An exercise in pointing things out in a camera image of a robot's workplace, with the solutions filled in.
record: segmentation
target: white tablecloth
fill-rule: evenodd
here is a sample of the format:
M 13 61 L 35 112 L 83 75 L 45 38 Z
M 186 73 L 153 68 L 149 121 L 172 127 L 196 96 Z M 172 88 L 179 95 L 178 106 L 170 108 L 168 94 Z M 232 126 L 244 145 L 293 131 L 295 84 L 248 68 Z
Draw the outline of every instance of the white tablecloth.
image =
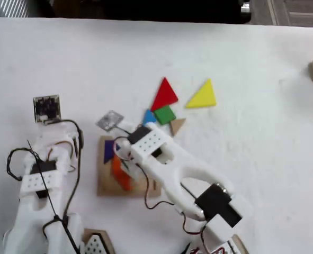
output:
M 172 207 L 96 196 L 105 133 L 95 121 L 115 110 L 138 124 L 163 76 L 179 97 L 173 111 L 186 118 L 176 142 L 221 170 L 254 207 L 240 233 L 250 252 L 313 253 L 312 59 L 313 28 L 0 19 L 0 253 L 20 189 L 6 158 L 34 140 L 33 97 L 51 94 L 85 134 L 71 210 L 87 228 L 107 230 L 118 254 L 183 250 L 189 238 Z M 185 110 L 207 78 L 218 105 Z M 12 164 L 17 174 L 20 162 Z

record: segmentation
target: wooden base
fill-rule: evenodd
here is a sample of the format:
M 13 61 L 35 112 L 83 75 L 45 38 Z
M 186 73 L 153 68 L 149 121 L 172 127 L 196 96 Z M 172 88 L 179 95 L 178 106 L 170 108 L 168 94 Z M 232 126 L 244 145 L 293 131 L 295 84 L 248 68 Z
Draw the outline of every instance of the wooden base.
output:
M 99 141 L 99 154 L 97 158 L 98 165 L 98 182 L 97 182 L 97 195 L 98 196 L 129 196 L 129 197 L 143 197 L 147 183 L 144 178 L 140 181 L 132 183 L 132 190 L 126 191 L 122 189 L 120 184 L 111 175 L 111 161 L 106 164 L 103 163 L 104 159 L 104 143 L 106 140 L 112 140 L 111 136 L 101 136 Z M 150 189 L 148 197 L 158 197 L 161 195 L 160 184 L 149 178 Z
M 112 244 L 107 232 L 104 230 L 85 229 L 84 233 L 83 233 L 83 238 L 82 238 L 82 241 L 84 242 L 85 245 L 88 243 L 89 239 L 92 237 L 93 234 L 100 234 L 105 245 L 108 248 L 108 251 L 109 251 L 108 254 L 115 254 L 113 244 Z

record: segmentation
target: black cable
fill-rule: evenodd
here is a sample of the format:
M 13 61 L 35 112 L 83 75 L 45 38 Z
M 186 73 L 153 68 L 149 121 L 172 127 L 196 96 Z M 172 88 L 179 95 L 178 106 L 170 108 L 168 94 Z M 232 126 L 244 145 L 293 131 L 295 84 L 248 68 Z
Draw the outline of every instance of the black cable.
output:
M 121 127 L 118 127 L 117 125 L 114 125 L 115 128 L 125 132 L 126 134 L 130 135 L 131 133 L 129 131 L 126 131 L 125 129 L 121 128 Z
M 64 228 L 64 230 L 65 230 L 65 232 L 66 232 L 66 234 L 68 236 L 68 239 L 69 239 L 71 245 L 73 246 L 76 254 L 81 254 L 79 249 L 78 249 L 78 247 L 76 246 L 76 243 L 75 243 L 73 237 L 70 234 L 68 226 L 66 225 L 66 223 L 63 220 L 61 220 L 61 218 L 58 215 L 55 215 L 54 219 L 52 219 L 51 221 L 49 221 L 45 225 L 43 225 L 42 232 L 43 232 L 44 237 L 47 238 L 47 235 L 46 235 L 46 232 L 45 232 L 46 227 L 49 226 L 50 224 L 53 224 L 54 222 L 57 222 L 57 221 L 61 222 L 61 224 L 62 224 L 62 226 L 63 226 L 63 228 Z
M 7 159 L 7 173 L 8 173 L 8 175 L 10 175 L 11 177 L 13 177 L 15 180 L 17 180 L 17 181 L 22 181 L 22 176 L 15 176 L 13 173 L 12 173 L 12 171 L 11 171 L 11 169 L 10 169 L 10 162 L 11 162 L 11 160 L 12 160 L 12 156 L 13 156 L 13 154 L 15 153 L 15 152 L 17 152 L 17 151 L 26 151 L 26 152 L 30 152 L 34 157 L 38 157 L 39 155 L 36 153 L 36 152 L 34 152 L 34 151 L 32 151 L 31 149 L 29 149 L 29 148 L 26 148 L 26 147 L 23 147 L 23 148 L 16 148 L 16 149 L 14 149 L 14 150 L 12 150 L 11 152 L 10 152 L 10 154 L 8 155 L 8 159 Z
M 184 217 L 184 219 L 183 219 L 183 224 L 182 224 L 182 229 L 183 229 L 183 231 L 186 232 L 187 234 L 191 234 L 191 235 L 200 234 L 201 231 L 199 231 L 199 232 L 190 232 L 190 231 L 187 231 L 187 230 L 186 230 L 185 225 L 186 225 L 187 217 L 186 217 L 186 215 L 184 214 L 184 212 L 182 212 L 181 214 L 182 214 L 183 217 Z
M 232 253 L 233 253 L 233 254 L 236 254 L 236 252 L 235 252 L 233 246 L 231 245 L 230 241 L 227 241 L 227 243 L 228 243 L 228 245 L 229 245 L 229 247 L 230 247 Z
M 77 132 L 78 132 L 78 162 L 77 162 L 77 178 L 76 178 L 76 183 L 75 183 L 75 186 L 73 188 L 73 191 L 71 192 L 71 195 L 68 199 L 68 202 L 67 202 L 67 205 L 65 207 L 65 210 L 63 212 L 63 221 L 65 223 L 67 223 L 68 221 L 68 216 L 67 216 L 67 213 L 68 213 L 68 209 L 69 209 L 69 206 L 70 206 L 70 203 L 71 203 L 71 200 L 73 199 L 74 197 L 74 194 L 76 192 L 76 189 L 77 189 L 77 186 L 78 186 L 78 183 L 80 181 L 80 174 L 81 174 L 81 150 L 84 146 L 84 138 L 83 138 L 83 132 L 82 130 L 80 129 L 80 127 L 78 126 L 78 124 L 73 121 L 73 120 L 70 120 L 70 119 L 63 119 L 63 120 L 53 120 L 51 122 L 45 122 L 46 125 L 51 125 L 51 124 L 56 124 L 56 123 L 61 123 L 61 122 L 70 122 L 70 123 L 73 123 L 77 129 Z
M 184 186 L 182 183 L 180 184 L 182 188 L 184 188 L 194 199 L 196 199 L 195 195 L 186 186 Z
M 156 204 L 155 204 L 154 206 L 152 206 L 152 207 L 150 207 L 150 206 L 147 204 L 147 196 L 148 196 L 149 185 L 150 185 L 150 183 L 149 183 L 149 178 L 148 178 L 146 172 L 141 168 L 140 165 L 136 164 L 136 166 L 139 167 L 139 168 L 141 169 L 141 171 L 144 173 L 145 178 L 146 178 L 146 182 L 147 182 L 147 188 L 146 188 L 146 192 L 145 192 L 145 206 L 146 206 L 146 208 L 148 208 L 149 210 L 153 210 L 153 209 L 156 208 L 159 204 L 162 204 L 162 203 L 166 203 L 166 204 L 168 204 L 168 205 L 174 205 L 173 203 L 168 202 L 168 201 L 160 201 L 160 202 L 156 203 Z

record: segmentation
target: electrical wire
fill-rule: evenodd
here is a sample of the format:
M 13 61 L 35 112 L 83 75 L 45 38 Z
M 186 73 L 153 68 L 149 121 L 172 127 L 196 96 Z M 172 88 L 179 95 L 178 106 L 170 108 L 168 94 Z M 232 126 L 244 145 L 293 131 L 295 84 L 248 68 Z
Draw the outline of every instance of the electrical wire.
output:
M 61 218 L 58 215 L 55 215 L 54 219 L 52 219 L 51 221 L 49 221 L 45 225 L 43 225 L 42 232 L 43 232 L 44 237 L 46 237 L 46 239 L 47 239 L 47 235 L 45 232 L 46 227 L 49 226 L 50 224 L 53 224 L 54 222 L 57 222 L 57 221 L 61 222 L 61 224 L 62 224 L 62 226 L 66 232 L 66 235 L 68 236 L 68 239 L 69 239 L 71 245 L 73 246 L 73 249 L 75 250 L 76 254 L 81 254 L 78 247 L 76 246 L 76 243 L 75 243 L 73 237 L 70 234 L 70 231 L 68 229 L 67 224 L 63 220 L 61 220 Z
M 229 245 L 229 247 L 230 247 L 232 253 L 233 253 L 233 254 L 236 254 L 236 252 L 235 252 L 233 246 L 231 245 L 230 241 L 227 241 L 227 243 L 228 243 L 228 245 Z
M 224 247 L 220 247 L 219 249 L 217 249 L 216 251 L 214 251 L 213 254 L 220 254 L 220 251 L 222 251 L 222 254 L 225 254 L 225 253 L 226 253 Z
M 130 153 L 128 154 L 128 156 L 127 156 L 126 158 L 122 158 L 122 157 L 118 154 L 118 151 L 117 151 L 117 148 L 116 148 L 116 142 L 117 142 L 117 140 L 122 139 L 122 138 L 127 139 L 127 137 L 125 137 L 125 136 L 119 136 L 119 137 L 117 137 L 116 139 L 114 139 L 114 142 L 113 142 L 113 152 L 114 152 L 115 155 L 116 155 L 117 157 L 119 157 L 121 160 L 130 161 L 130 160 L 131 160 L 131 158 L 130 158 Z
M 153 210 L 153 209 L 156 208 L 159 204 L 162 204 L 162 203 L 166 203 L 166 204 L 168 204 L 168 205 L 174 205 L 173 203 L 168 202 L 168 201 L 160 201 L 160 202 L 156 203 L 156 204 L 155 204 L 154 206 L 152 206 L 152 207 L 150 207 L 150 206 L 148 205 L 148 203 L 147 203 L 147 197 L 148 197 L 149 185 L 150 185 L 150 183 L 149 183 L 149 178 L 148 178 L 146 172 L 141 168 L 140 165 L 136 164 L 136 166 L 141 169 L 142 173 L 145 175 L 146 182 L 147 182 L 147 188 L 146 188 L 146 192 L 145 192 L 145 206 L 146 206 L 146 208 L 149 209 L 149 210 Z
M 118 127 L 117 125 L 114 125 L 115 128 L 125 132 L 126 134 L 130 135 L 131 133 L 129 131 L 126 131 L 125 129 L 121 128 L 121 127 Z
M 186 228 L 185 228 L 185 225 L 186 225 L 186 220 L 187 220 L 187 217 L 186 215 L 184 214 L 184 212 L 181 213 L 183 215 L 183 224 L 182 224 L 182 229 L 184 232 L 186 232 L 187 234 L 191 234 L 191 235 L 197 235 L 197 234 L 200 234 L 201 231 L 199 232 L 190 232 L 190 231 L 187 231 Z
M 67 141 L 67 140 L 62 140 L 62 141 L 56 142 L 54 145 L 56 146 L 56 145 L 58 145 L 58 144 L 69 144 L 69 145 L 70 145 L 70 148 L 71 148 L 71 150 L 70 150 L 70 158 L 73 157 L 73 154 L 74 154 L 74 146 L 73 146 L 73 144 L 72 144 L 71 142 L 69 142 L 69 141 Z M 48 155 L 47 155 L 47 161 L 48 161 L 49 158 L 50 158 L 50 154 L 51 154 L 52 150 L 53 150 L 53 148 L 50 148 L 50 150 L 49 150 L 49 152 L 48 152 Z
M 76 168 L 73 165 L 70 165 L 70 167 L 72 168 L 72 170 L 69 170 L 68 173 L 72 173 L 76 170 Z
M 203 227 L 201 228 L 201 230 L 200 230 L 201 241 L 202 241 L 202 244 L 203 244 L 203 247 L 204 247 L 204 250 L 205 250 L 206 254 L 211 254 L 211 252 L 209 251 L 207 245 L 206 245 L 205 242 L 204 242 L 203 230 L 205 230 L 205 226 L 203 226 Z
M 13 177 L 13 178 L 14 178 L 15 180 L 17 180 L 17 181 L 22 181 L 22 176 L 15 176 L 15 175 L 12 173 L 11 169 L 10 169 L 10 163 L 11 163 L 11 161 L 12 161 L 13 154 L 14 154 L 15 152 L 18 152 L 18 151 L 30 152 L 30 153 L 34 156 L 34 158 L 39 157 L 39 155 L 38 155 L 36 152 L 34 152 L 33 150 L 31 150 L 31 149 L 29 149 L 29 148 L 26 148 L 26 147 L 23 147 L 23 148 L 16 148 L 16 149 L 12 150 L 12 151 L 10 152 L 10 154 L 8 155 L 8 158 L 7 158 L 7 170 L 6 170 L 7 173 L 8 173 L 8 175 L 10 175 L 11 177 Z
M 83 146 L 84 146 L 84 138 L 83 138 L 83 132 L 82 130 L 80 129 L 80 127 L 78 126 L 78 124 L 74 121 L 74 120 L 70 120 L 70 119 L 63 119 L 63 120 L 53 120 L 51 122 L 44 122 L 44 124 L 46 125 L 51 125 L 51 124 L 56 124 L 56 123 L 61 123 L 61 122 L 70 122 L 70 123 L 73 123 L 77 129 L 77 132 L 78 132 L 78 162 L 77 162 L 77 178 L 76 178 L 76 183 L 74 185 L 74 188 L 71 192 L 71 195 L 67 201 L 67 205 L 65 207 L 65 210 L 64 210 L 64 213 L 63 213 L 63 221 L 65 223 L 67 223 L 68 221 L 68 216 L 67 216 L 67 213 L 68 213 L 68 209 L 69 209 L 69 206 L 70 206 L 70 203 L 75 195 L 75 192 L 76 192 L 76 189 L 77 189 L 77 186 L 78 186 L 78 183 L 80 181 L 80 174 L 81 174 L 81 151 L 83 149 Z

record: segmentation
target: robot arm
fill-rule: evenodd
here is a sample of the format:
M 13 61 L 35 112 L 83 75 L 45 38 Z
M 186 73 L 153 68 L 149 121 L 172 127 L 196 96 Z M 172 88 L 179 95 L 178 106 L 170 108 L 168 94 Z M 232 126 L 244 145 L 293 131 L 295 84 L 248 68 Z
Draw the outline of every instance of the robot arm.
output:
M 126 123 L 118 126 L 127 128 Z M 180 214 L 205 221 L 205 248 L 209 246 L 210 250 L 214 250 L 227 242 L 245 218 L 251 215 L 250 204 L 235 193 L 226 177 L 186 152 L 155 123 L 149 122 L 146 126 L 138 127 L 120 146 L 123 153 L 130 155 L 130 165 L 139 165 L 161 184 Z M 126 172 L 136 176 L 139 173 L 136 171 L 141 170 L 131 167 Z M 195 202 L 181 186 L 181 180 L 189 177 L 211 185 Z

